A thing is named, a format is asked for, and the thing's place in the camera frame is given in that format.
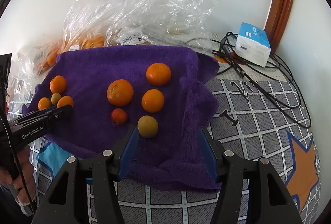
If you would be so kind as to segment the left hand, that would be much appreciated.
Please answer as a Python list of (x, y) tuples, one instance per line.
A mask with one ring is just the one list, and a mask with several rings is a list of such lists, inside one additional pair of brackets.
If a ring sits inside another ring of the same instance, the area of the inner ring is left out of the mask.
[(18, 191), (17, 200), (20, 206), (27, 206), (30, 204), (30, 199), (35, 199), (36, 184), (34, 180), (34, 167), (29, 161), (30, 158), (30, 147), (25, 146), (20, 152), (17, 153), (18, 160), (22, 169), (25, 184), (21, 176), (18, 176), (15, 180), (12, 179), (11, 175), (7, 170), (1, 167), (1, 184), (5, 187), (8, 184), (12, 184), (13, 187)]

